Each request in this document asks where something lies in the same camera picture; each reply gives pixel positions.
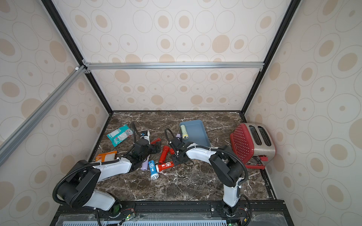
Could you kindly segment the blue storage tray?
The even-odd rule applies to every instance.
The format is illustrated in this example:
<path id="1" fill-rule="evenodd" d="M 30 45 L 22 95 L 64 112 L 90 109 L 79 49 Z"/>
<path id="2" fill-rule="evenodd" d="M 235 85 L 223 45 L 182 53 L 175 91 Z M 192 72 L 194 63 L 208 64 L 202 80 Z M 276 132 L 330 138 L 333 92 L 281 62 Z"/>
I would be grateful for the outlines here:
<path id="1" fill-rule="evenodd" d="M 204 124 L 201 120 L 184 121 L 180 122 L 179 126 L 185 125 L 189 138 L 184 142 L 196 143 L 200 146 L 210 147 L 210 141 L 208 139 Z"/>

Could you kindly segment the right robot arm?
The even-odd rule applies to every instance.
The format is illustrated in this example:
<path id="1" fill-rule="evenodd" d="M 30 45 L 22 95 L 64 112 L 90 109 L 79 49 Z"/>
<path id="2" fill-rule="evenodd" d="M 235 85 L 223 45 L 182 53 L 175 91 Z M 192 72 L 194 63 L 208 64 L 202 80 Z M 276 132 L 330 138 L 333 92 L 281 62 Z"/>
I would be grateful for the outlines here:
<path id="1" fill-rule="evenodd" d="M 241 186 L 248 181 L 248 170 L 231 147 L 224 145 L 212 148 L 191 142 L 184 143 L 169 128 L 165 128 L 165 137 L 174 150 L 172 161 L 175 165 L 199 160 L 212 166 L 217 177 L 223 183 L 224 208 L 231 213 L 235 212 L 240 200 Z"/>

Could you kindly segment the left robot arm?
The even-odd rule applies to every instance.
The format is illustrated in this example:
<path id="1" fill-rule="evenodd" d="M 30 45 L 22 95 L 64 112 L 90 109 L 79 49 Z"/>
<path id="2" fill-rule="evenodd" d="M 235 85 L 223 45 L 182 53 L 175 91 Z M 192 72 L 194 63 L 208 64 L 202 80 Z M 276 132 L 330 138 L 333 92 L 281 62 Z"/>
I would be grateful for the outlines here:
<path id="1" fill-rule="evenodd" d="M 136 140 L 133 149 L 115 160 L 90 163 L 77 162 L 70 172 L 54 187 L 53 200 L 61 205 L 77 209 L 90 207 L 103 211 L 118 209 L 120 204 L 108 193 L 98 191 L 99 182 L 120 174 L 127 174 L 140 168 L 149 155 L 161 152 L 161 139 L 149 141 L 149 135 Z"/>

